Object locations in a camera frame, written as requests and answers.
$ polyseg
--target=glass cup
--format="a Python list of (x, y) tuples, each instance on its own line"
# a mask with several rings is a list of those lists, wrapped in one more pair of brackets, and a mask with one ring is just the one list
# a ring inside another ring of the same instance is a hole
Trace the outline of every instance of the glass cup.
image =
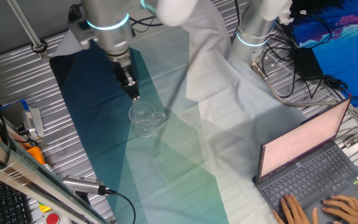
[(135, 126), (136, 133), (142, 138), (150, 137), (155, 127), (166, 119), (165, 113), (156, 113), (150, 103), (136, 103), (129, 109), (129, 119)]

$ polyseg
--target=metal rod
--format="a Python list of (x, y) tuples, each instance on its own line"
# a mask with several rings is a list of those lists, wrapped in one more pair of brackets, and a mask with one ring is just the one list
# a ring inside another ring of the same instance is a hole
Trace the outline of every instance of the metal rod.
[(40, 49), (44, 45), (41, 43), (40, 39), (37, 37), (37, 34), (35, 34), (34, 30), (32, 29), (29, 20), (26, 18), (23, 10), (20, 8), (19, 4), (16, 0), (6, 0), (7, 3), (12, 8), (13, 12), (15, 13), (17, 19), (22, 24), (23, 29), (27, 33), (27, 35), (30, 37), (31, 42), (34, 44), (34, 47)]

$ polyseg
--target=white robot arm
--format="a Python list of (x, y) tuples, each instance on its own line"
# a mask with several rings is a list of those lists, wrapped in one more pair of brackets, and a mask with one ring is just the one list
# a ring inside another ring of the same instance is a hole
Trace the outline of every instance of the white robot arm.
[[(165, 25), (179, 26), (189, 18), (197, 1), (139, 0), (139, 4)], [(88, 49), (90, 40), (94, 40), (106, 52), (117, 81), (135, 103), (140, 96), (129, 50), (131, 1), (81, 0), (81, 3), (85, 19), (74, 22), (71, 30), (83, 49)], [(241, 15), (239, 32), (232, 46), (234, 53), (249, 65), (259, 58), (277, 17), (289, 18), (291, 3), (291, 0), (250, 1)], [(89, 25), (87, 29), (81, 26), (85, 21)]]
[[(128, 0), (81, 0), (85, 19), (79, 19), (71, 31), (83, 49), (94, 40), (105, 52), (122, 89), (135, 103), (139, 98), (137, 80), (131, 64), (132, 39)], [(140, 0), (139, 4), (168, 26), (178, 26), (190, 16), (197, 0)]]

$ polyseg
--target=metal grating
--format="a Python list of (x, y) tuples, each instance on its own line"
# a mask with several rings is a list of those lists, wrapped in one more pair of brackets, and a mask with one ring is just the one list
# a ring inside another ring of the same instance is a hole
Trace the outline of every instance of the metal grating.
[[(212, 1), (224, 19), (227, 31), (233, 35), (237, 26), (236, 8), (234, 0)], [(240, 11), (244, 10), (247, 1), (239, 1)], [(48, 43), (47, 53), (52, 56), (55, 49), (62, 41), (65, 33), (51, 37), (45, 41)], [(281, 62), (267, 54), (266, 71), (279, 94), (286, 94), (291, 88), (292, 74), (288, 62)], [(297, 80), (292, 102), (307, 102), (309, 95), (305, 84)], [(316, 83), (310, 83), (311, 91), (314, 91)], [(47, 146), (44, 156), (57, 172), (59, 177), (68, 174), (81, 175), (96, 178), (89, 159), (80, 143), (76, 129), (70, 114), (65, 106), (55, 77), (49, 67), (48, 61), (43, 61), (33, 53), (30, 46), (20, 48), (0, 56), (0, 102), (5, 105), (19, 99), (25, 99), (30, 107), (40, 108), (44, 123)], [(332, 91), (324, 86), (319, 87), (313, 101), (337, 101)], [(310, 117), (323, 110), (323, 106), (312, 108), (300, 108), (305, 116)], [(344, 152), (358, 165), (358, 144), (346, 149), (343, 140), (353, 133), (358, 132), (358, 121), (346, 114), (341, 126), (337, 143), (344, 148)], [(93, 208), (102, 214), (104, 218), (112, 215), (112, 211), (103, 196), (89, 197)], [(41, 223), (41, 215), (38, 204), (29, 198), (33, 223)]]

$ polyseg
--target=human hand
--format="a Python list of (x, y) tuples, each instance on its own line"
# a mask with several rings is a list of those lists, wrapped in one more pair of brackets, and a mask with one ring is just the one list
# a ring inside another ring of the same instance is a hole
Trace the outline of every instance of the human hand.
[[(298, 200), (295, 198), (294, 195), (284, 195), (284, 198), (280, 200), (281, 206), (283, 207), (283, 211), (285, 217), (288, 220), (288, 224), (310, 224), (308, 217), (306, 216), (305, 212), (303, 211), (301, 205), (299, 204)], [(284, 224), (283, 220), (278, 216), (276, 210), (273, 210), (273, 215), (276, 218), (278, 224)], [(318, 224), (318, 216), (317, 216), (317, 208), (313, 209), (312, 213), (312, 224)]]
[(354, 197), (335, 195), (333, 200), (323, 200), (325, 205), (332, 205), (340, 209), (323, 207), (322, 211), (343, 218), (349, 224), (358, 224), (358, 201)]

